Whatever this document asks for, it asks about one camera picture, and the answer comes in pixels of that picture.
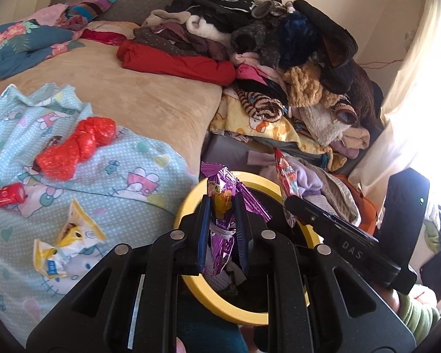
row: orange fabric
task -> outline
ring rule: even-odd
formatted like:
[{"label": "orange fabric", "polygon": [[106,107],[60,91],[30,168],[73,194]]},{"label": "orange fabric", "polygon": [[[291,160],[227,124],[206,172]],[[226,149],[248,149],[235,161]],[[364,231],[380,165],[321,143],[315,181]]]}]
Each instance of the orange fabric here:
[{"label": "orange fabric", "polygon": [[376,230],[376,222],[377,222],[377,209],[374,204],[367,199],[360,189],[353,186],[345,175],[334,175],[338,179],[340,179],[346,186],[349,188],[353,199],[358,206],[359,213],[361,215],[361,224],[359,225],[360,230],[369,233],[370,235],[374,234]]}]

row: beige blanket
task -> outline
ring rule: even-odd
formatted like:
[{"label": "beige blanket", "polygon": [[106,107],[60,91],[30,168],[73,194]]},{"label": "beige blanket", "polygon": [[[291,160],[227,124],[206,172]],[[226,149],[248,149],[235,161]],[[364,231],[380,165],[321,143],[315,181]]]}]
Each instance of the beige blanket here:
[{"label": "beige blanket", "polygon": [[221,101],[221,87],[175,76],[123,69],[117,46],[79,40],[85,47],[46,60],[0,81],[0,94],[15,84],[30,94],[45,83],[75,87],[81,101],[98,116],[149,138],[167,142],[198,174],[201,146]]}]

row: striped pillowcase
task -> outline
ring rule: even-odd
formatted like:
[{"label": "striped pillowcase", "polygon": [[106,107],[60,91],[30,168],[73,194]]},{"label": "striped pillowcase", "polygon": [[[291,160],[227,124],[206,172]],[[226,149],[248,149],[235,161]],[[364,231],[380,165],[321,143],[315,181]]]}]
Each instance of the striped pillowcase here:
[{"label": "striped pillowcase", "polygon": [[94,20],[104,11],[108,10],[117,0],[80,0],[78,2],[70,2],[65,12],[67,18],[80,14],[89,22]]}]

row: black hat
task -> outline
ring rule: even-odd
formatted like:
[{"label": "black hat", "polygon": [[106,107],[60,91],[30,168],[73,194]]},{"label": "black hat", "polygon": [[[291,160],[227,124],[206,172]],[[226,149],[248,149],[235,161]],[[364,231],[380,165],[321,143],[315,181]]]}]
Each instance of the black hat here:
[{"label": "black hat", "polygon": [[325,66],[320,82],[332,93],[346,93],[355,76],[355,68],[349,65],[358,52],[355,39],[346,29],[307,1],[296,0],[293,6],[295,10],[306,15],[322,34],[321,51],[325,55]]}]

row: yellow snack wrapper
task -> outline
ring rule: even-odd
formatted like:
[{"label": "yellow snack wrapper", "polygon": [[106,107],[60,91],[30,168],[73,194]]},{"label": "yellow snack wrapper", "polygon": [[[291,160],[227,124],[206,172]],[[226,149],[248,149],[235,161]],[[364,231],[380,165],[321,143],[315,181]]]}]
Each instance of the yellow snack wrapper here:
[{"label": "yellow snack wrapper", "polygon": [[66,276],[66,263],[82,250],[106,239],[97,223],[72,199],[67,223],[51,246],[34,240],[33,265],[36,271],[48,279]]}]

